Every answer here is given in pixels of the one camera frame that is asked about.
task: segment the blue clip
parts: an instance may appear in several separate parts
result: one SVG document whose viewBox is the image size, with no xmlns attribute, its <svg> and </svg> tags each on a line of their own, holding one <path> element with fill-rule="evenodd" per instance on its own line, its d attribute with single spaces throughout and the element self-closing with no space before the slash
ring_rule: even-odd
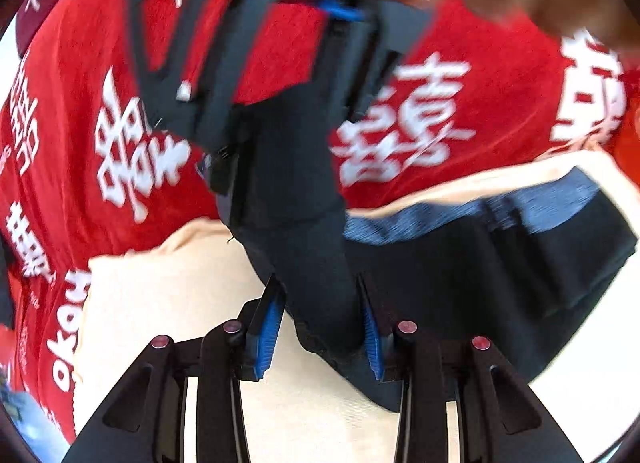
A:
<svg viewBox="0 0 640 463">
<path fill-rule="evenodd" d="M 319 0 L 316 7 L 323 12 L 327 12 L 333 19 L 340 19 L 351 23 L 364 20 L 362 10 L 344 6 L 337 0 Z"/>
</svg>

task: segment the person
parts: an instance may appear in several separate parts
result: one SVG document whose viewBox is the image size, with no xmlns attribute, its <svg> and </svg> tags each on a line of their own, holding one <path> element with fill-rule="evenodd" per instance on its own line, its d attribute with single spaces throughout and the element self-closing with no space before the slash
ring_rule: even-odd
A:
<svg viewBox="0 0 640 463">
<path fill-rule="evenodd" d="M 162 63 L 183 1 L 145 4 L 151 66 Z M 228 1 L 209 0 L 178 98 L 193 95 L 204 49 Z M 405 78 L 385 87 L 369 120 L 346 125 L 332 137 L 343 195 L 352 206 L 382 205 L 473 169 L 533 160 L 555 142 L 573 138 L 567 133 L 588 132 L 591 124 L 624 113 L 620 84 L 604 80 L 618 80 L 615 54 L 600 49 L 586 34 L 559 46 L 521 13 L 513 15 L 524 11 L 558 35 L 571 36 L 586 26 L 605 42 L 633 46 L 638 25 L 622 0 L 574 0 L 575 10 L 568 12 L 561 5 L 569 0 L 465 0 L 482 17 L 500 24 L 475 18 L 460 0 L 399 1 L 420 8 L 442 3 L 448 16 L 425 34 L 407 58 L 406 69 L 400 69 L 398 76 Z M 17 257 L 10 266 L 12 281 L 17 281 L 12 287 L 17 296 L 12 385 L 30 392 L 69 441 L 75 437 L 74 349 L 91 281 L 88 260 L 149 250 L 194 218 L 217 217 L 204 180 L 207 155 L 146 122 L 132 72 L 125 5 L 126 0 L 60 0 L 22 59 L 0 121 L 6 151 L 0 164 L 0 210 L 6 224 L 2 236 Z M 304 3 L 275 7 L 246 67 L 237 101 L 255 103 L 305 82 L 323 24 L 324 15 Z M 495 55 L 480 60 L 488 48 L 503 58 L 522 60 L 509 69 L 508 62 L 496 62 Z M 606 66 L 598 89 L 602 94 L 600 88 L 606 85 L 610 95 L 598 98 L 596 89 L 590 103 L 600 113 L 586 127 L 571 113 L 580 107 L 562 105 L 565 88 L 571 94 L 580 92 L 565 81 L 566 70 L 578 68 L 577 48 L 595 61 L 593 67 Z M 482 66 L 474 68 L 476 61 Z M 495 115 L 495 106 L 486 103 L 480 119 L 470 104 L 486 88 L 487 65 L 492 63 L 490 74 L 511 74 L 491 92 L 501 92 L 500 103 L 507 107 L 506 132 L 500 135 L 489 116 Z M 477 90 L 464 93 L 466 102 L 458 100 L 460 114 L 466 114 L 473 127 L 453 128 L 453 121 L 444 119 L 433 129 L 420 128 L 424 109 L 419 90 L 436 79 L 441 88 L 462 97 L 464 77 L 469 83 L 484 78 Z M 566 99 L 575 102 L 575 96 Z M 530 107 L 528 134 L 522 132 L 516 110 L 523 104 Z M 447 107 L 455 107 L 455 102 L 447 102 Z M 432 143 L 427 133 L 440 139 Z M 380 153 L 398 136 L 401 140 L 392 144 L 390 154 Z"/>
</svg>

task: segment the red t-shirt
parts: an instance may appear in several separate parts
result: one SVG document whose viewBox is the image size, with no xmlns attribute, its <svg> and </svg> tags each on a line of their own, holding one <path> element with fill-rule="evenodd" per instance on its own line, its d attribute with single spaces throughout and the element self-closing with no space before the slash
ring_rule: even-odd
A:
<svg viewBox="0 0 640 463">
<path fill-rule="evenodd" d="M 630 100 L 629 111 L 607 150 L 620 169 L 640 187 L 640 98 Z"/>
<path fill-rule="evenodd" d="M 210 0 L 181 97 L 228 0 Z M 181 0 L 146 3 L 151 62 L 161 61 Z M 158 246 L 216 216 L 179 136 L 145 121 L 127 47 L 126 0 L 60 0 L 30 45 L 0 118 L 0 213 L 22 271 L 17 382 L 72 441 L 73 353 L 88 260 Z M 251 103 L 304 82 L 324 16 L 277 5 L 238 89 Z M 528 162 L 625 109 L 614 55 L 586 36 L 562 44 L 525 18 L 487 23 L 458 0 L 398 68 L 369 115 L 331 138 L 350 206 L 372 207 L 494 167 Z"/>
</svg>

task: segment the cream cloth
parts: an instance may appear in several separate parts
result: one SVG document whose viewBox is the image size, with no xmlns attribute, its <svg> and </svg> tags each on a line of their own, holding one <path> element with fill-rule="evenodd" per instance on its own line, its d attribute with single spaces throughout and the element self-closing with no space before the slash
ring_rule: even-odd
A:
<svg viewBox="0 0 640 463">
<path fill-rule="evenodd" d="M 15 18 L 13 18 L 0 39 L 0 106 L 11 91 L 19 67 L 20 57 L 15 41 Z"/>
<path fill-rule="evenodd" d="M 391 214 L 419 201 L 470 201 L 556 180 L 575 166 L 602 187 L 640 233 L 640 194 L 606 153 L 593 151 L 479 173 L 353 214 Z M 155 335 L 169 334 L 176 341 L 202 336 L 260 296 L 262 285 L 242 247 L 230 239 L 219 222 L 195 220 L 152 252 L 91 261 L 92 287 L 76 349 L 78 432 Z M 640 386 L 634 383 L 640 361 L 628 356 L 640 334 L 634 283 L 639 265 L 636 254 L 580 331 L 532 383 L 585 461 L 609 448 L 640 413 Z M 302 350 L 287 317 L 265 380 L 243 383 L 242 393 L 255 463 L 392 461 L 397 416 L 370 404 Z M 194 461 L 193 400 L 190 393 L 188 462 Z"/>
</svg>

